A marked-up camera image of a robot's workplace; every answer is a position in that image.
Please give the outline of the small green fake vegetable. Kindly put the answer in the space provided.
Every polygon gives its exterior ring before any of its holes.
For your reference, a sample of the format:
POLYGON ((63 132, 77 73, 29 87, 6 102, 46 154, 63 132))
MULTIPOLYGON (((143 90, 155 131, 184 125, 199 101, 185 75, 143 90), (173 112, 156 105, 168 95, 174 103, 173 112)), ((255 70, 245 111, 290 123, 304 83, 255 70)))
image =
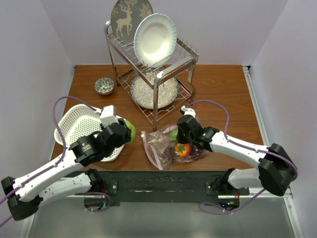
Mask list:
POLYGON ((170 139, 177 143, 178 139, 177 139, 177 135, 178 135, 178 130, 173 130, 171 133, 170 133, 170 139))

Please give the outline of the orange fake tomato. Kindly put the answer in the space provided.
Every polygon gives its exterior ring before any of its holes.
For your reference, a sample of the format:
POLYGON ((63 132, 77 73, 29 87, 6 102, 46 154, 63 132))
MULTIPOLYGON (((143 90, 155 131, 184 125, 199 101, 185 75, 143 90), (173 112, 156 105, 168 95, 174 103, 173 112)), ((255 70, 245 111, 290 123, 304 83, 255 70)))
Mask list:
POLYGON ((191 154, 191 144, 189 144, 189 143, 186 143, 186 144, 177 143, 174 147, 174 150, 175 150, 178 157, 185 159, 185 158, 189 157, 191 154))

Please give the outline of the clear zip top bag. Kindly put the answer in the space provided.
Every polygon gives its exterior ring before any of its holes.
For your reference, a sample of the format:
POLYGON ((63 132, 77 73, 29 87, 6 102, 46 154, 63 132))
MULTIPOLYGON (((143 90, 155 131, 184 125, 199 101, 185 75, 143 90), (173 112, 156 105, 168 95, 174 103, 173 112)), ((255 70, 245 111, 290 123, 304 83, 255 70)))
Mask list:
POLYGON ((164 170, 170 166, 177 164, 187 164, 203 157, 207 151, 197 148, 191 144, 191 154, 189 157, 183 159, 176 155, 175 159, 170 161, 162 157, 163 151, 167 147, 174 149, 178 143, 170 139, 170 133, 163 133, 163 131, 171 125, 167 125, 157 131, 147 133, 141 132, 141 138, 144 146, 145 153, 149 161, 159 170, 164 170))

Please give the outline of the green fake cabbage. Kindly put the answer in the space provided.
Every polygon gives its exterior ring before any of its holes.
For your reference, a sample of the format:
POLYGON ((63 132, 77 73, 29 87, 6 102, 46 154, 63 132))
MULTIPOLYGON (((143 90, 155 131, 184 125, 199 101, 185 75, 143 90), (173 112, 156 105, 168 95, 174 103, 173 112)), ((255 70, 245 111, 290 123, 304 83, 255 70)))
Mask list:
POLYGON ((130 139, 130 141, 127 142, 126 144, 127 144, 127 145, 128 145, 128 144, 132 144, 132 143, 134 142, 135 138, 136 138, 136 129, 135 129, 135 126, 134 126, 130 121, 128 121, 128 120, 126 120, 126 119, 125 119, 124 121, 125 121, 126 126, 131 130, 131 133, 130 133, 131 139, 130 139))

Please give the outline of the dark red fake fruit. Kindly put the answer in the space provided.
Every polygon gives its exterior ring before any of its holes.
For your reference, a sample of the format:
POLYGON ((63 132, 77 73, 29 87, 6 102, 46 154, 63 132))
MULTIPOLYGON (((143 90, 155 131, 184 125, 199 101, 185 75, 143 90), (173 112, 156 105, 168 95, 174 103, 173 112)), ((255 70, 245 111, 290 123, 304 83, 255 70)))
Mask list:
POLYGON ((165 148, 162 157, 170 161, 174 160, 176 157, 175 150, 172 147, 165 148))

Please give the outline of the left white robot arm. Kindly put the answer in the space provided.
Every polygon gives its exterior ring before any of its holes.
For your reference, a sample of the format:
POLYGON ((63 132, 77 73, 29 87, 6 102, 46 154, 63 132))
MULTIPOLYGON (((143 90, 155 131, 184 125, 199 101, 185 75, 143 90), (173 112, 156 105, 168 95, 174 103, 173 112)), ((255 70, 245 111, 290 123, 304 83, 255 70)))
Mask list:
POLYGON ((1 185, 4 200, 15 221, 24 220, 54 200, 78 193, 101 193, 102 180, 96 170, 76 177, 69 174, 109 157, 115 149, 132 140, 127 120, 102 127, 82 136, 54 160, 20 178, 5 177, 1 185))

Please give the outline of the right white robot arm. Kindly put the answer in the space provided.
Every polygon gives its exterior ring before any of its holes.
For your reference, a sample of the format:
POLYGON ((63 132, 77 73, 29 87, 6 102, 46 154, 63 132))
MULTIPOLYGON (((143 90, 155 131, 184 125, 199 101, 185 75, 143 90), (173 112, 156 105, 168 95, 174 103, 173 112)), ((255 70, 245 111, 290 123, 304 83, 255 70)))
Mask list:
POLYGON ((283 196, 297 176, 297 169, 282 146, 252 144, 225 135, 213 127, 202 127, 192 115, 177 121, 177 141, 190 143, 198 149, 221 153, 251 166, 250 169, 229 169, 216 182, 227 195, 244 187, 262 187, 276 196, 283 196))

